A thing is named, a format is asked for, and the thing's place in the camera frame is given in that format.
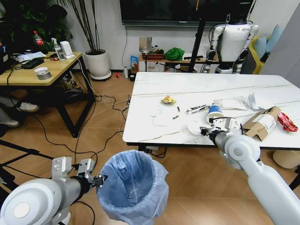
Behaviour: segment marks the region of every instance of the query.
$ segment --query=trash can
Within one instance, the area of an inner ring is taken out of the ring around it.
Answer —
[[[144,152],[129,150],[111,157],[103,166],[107,175],[98,200],[110,219],[129,225],[152,225],[165,210],[168,171]]]
[[[273,159],[283,168],[293,169],[300,165],[300,151],[276,150]]]

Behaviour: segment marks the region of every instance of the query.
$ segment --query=yellow chair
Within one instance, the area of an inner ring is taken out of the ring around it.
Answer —
[[[252,74],[259,74],[259,72],[261,71],[262,67],[264,66],[264,63],[260,61],[254,47],[253,47],[253,44],[255,43],[255,41],[259,38],[259,36],[256,36],[253,38],[251,44],[249,45],[249,50],[251,52],[251,55],[256,63],[256,67],[253,71]]]

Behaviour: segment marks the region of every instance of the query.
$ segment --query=red snack bag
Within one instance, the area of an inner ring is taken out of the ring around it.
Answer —
[[[288,132],[297,132],[298,127],[283,112],[280,112],[277,118],[278,122],[283,126],[283,130]]]

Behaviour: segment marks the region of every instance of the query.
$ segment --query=white table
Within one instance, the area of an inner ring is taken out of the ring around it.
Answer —
[[[147,145],[214,147],[208,137],[193,135],[187,128],[192,120],[199,120],[201,126],[208,126],[207,110],[188,116],[185,114],[186,109],[211,104],[214,99],[247,97],[251,93],[280,107],[300,128],[300,89],[280,76],[139,72],[135,79],[123,140],[141,149]],[[161,103],[160,100],[166,95],[176,99],[177,103]],[[164,115],[170,115],[167,126],[153,125],[153,117],[149,114],[156,109]],[[257,112],[249,107],[247,111],[223,110],[224,116],[240,118],[242,124]],[[254,139],[262,149],[300,150],[300,132],[283,131],[279,123],[264,141],[259,141],[257,137]]]

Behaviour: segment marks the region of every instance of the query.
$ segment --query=roll of tape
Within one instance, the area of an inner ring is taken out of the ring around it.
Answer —
[[[40,67],[34,70],[39,80],[47,80],[51,77],[51,73],[47,67]]]

